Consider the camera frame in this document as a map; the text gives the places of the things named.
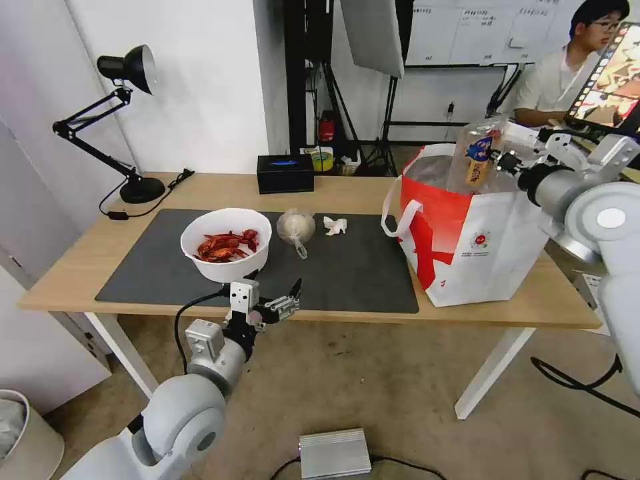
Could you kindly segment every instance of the bag handle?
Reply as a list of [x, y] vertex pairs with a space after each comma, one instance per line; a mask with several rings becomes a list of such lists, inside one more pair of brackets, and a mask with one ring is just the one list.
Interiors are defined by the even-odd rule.
[[404, 235], [409, 229], [415, 213], [418, 211], [422, 211], [422, 203], [418, 202], [418, 200], [411, 200], [407, 204], [407, 208], [405, 208], [405, 211], [402, 213], [400, 222], [398, 222], [398, 228], [396, 228], [395, 231], [389, 230], [389, 227], [387, 226], [385, 221], [389, 216], [389, 207], [391, 206], [391, 198], [393, 197], [393, 192], [400, 180], [402, 180], [402, 176], [396, 177], [396, 179], [391, 184], [389, 191], [387, 192], [384, 203], [382, 204], [382, 219], [380, 220], [380, 226], [382, 227], [382, 230], [385, 231], [388, 237], [400, 237]]

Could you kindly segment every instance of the red fire extinguisher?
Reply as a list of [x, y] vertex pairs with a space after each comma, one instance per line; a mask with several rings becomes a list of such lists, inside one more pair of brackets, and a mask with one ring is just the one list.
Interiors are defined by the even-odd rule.
[[335, 126], [333, 124], [333, 112], [324, 110], [320, 122], [318, 122], [318, 140], [327, 142], [333, 140]]

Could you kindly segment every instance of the whiteboard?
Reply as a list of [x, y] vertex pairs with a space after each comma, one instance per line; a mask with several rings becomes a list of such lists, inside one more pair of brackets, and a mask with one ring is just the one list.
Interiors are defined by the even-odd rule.
[[[569, 42], [571, 18], [582, 2], [415, 0], [405, 64], [535, 62]], [[640, 0], [630, 3], [634, 19], [633, 4]]]

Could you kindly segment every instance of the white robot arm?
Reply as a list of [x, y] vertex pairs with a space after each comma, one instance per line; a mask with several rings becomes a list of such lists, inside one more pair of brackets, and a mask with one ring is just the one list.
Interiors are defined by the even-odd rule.
[[[549, 141], [558, 143], [553, 137]], [[609, 274], [600, 284], [600, 306], [640, 395], [640, 185], [613, 181], [640, 155], [640, 146], [631, 138], [608, 135], [581, 162], [589, 166], [582, 171], [567, 167], [558, 149], [554, 154], [530, 167], [513, 152], [496, 154], [494, 162], [548, 214], [541, 227], [553, 240], [584, 261], [604, 262]], [[574, 165], [575, 158], [571, 153]]]
[[241, 280], [229, 288], [225, 323], [197, 319], [186, 331], [192, 358], [187, 374], [153, 392], [147, 407], [120, 434], [82, 457], [63, 480], [178, 480], [224, 430], [225, 409], [256, 335], [300, 308], [301, 280], [273, 301], [259, 284]]

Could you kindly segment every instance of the glasses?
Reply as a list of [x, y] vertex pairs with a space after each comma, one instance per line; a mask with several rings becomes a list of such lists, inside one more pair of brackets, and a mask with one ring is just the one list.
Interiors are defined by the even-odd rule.
[[620, 22], [593, 22], [594, 25], [599, 25], [602, 30], [604, 30], [605, 32], [615, 32], [616, 30], [618, 30], [618, 27], [620, 26]]

